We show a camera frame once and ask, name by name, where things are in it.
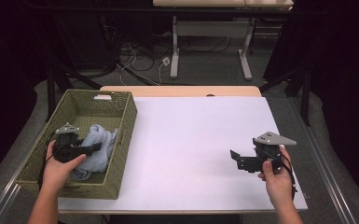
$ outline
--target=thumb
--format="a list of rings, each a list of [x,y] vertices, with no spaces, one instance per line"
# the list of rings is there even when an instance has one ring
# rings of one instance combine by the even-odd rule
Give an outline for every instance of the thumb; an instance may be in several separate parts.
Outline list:
[[[67,162],[68,168],[71,170],[75,169],[80,163],[85,161],[87,158],[86,154],[81,154],[80,156],[74,158],[73,160]]]
[[[270,179],[275,177],[275,174],[272,171],[272,163],[271,163],[271,161],[264,161],[263,162],[263,173],[264,173],[264,177],[266,177],[266,181],[269,181]]]

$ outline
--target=basket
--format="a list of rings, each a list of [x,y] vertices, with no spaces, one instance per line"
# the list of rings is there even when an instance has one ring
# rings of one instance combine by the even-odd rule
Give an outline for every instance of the basket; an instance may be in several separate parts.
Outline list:
[[[103,100],[96,100],[94,97],[97,95],[106,97]],[[84,181],[69,179],[60,197],[117,199],[136,114],[137,109],[130,92],[68,90],[36,139],[26,162],[16,176],[16,183],[37,194],[39,192],[37,180],[42,167],[42,158],[46,153],[46,142],[51,134],[69,122],[80,128],[77,133],[79,139],[83,139],[92,124],[100,124],[110,132],[118,128],[117,140],[106,172],[93,173]]]

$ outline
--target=hand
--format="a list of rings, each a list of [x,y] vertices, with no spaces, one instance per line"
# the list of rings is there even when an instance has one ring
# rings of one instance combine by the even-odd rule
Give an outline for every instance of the hand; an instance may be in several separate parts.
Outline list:
[[[82,163],[87,156],[82,154],[67,163],[61,163],[56,161],[54,157],[51,157],[54,144],[55,140],[48,144],[46,158],[49,158],[49,160],[46,162],[45,173],[43,174],[42,189],[48,189],[49,191],[52,191],[58,195],[68,180],[71,171],[74,170],[80,163]]]
[[[280,148],[281,153],[287,158],[283,163],[290,167],[290,156],[286,149]],[[263,181],[266,181],[267,193],[275,209],[292,205],[292,180],[290,174],[283,167],[279,171],[272,170],[271,161],[264,161],[263,173],[258,175]]]

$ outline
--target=light blue cloth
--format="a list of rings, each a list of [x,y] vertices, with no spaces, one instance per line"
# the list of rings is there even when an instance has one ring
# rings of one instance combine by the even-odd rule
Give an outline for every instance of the light blue cloth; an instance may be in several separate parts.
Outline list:
[[[94,151],[92,156],[88,156],[83,163],[78,165],[71,173],[74,180],[87,180],[91,173],[103,173],[106,170],[109,159],[113,153],[118,129],[112,133],[104,127],[94,124],[90,127],[90,132],[81,144],[82,147],[89,147],[93,144],[102,143],[101,150]]]

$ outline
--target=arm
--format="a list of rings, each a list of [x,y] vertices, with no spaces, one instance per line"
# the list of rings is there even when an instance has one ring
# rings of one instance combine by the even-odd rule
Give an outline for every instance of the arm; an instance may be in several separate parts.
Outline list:
[[[290,161],[287,151],[281,147],[281,152]],[[284,163],[290,167],[290,163],[284,160]],[[266,181],[267,193],[272,205],[277,211],[278,222],[280,224],[300,224],[303,223],[292,200],[292,181],[290,174],[282,168],[278,173],[272,171],[270,161],[263,163],[263,173],[258,175]]]
[[[48,144],[48,152],[46,158],[52,155],[52,149],[55,141]],[[51,157],[46,162],[45,173],[43,174],[43,185],[36,199],[34,209],[28,220],[32,223],[54,223],[58,220],[58,196],[63,185],[69,177],[69,174],[81,162],[86,159],[86,155],[80,155],[72,161],[61,163]]]

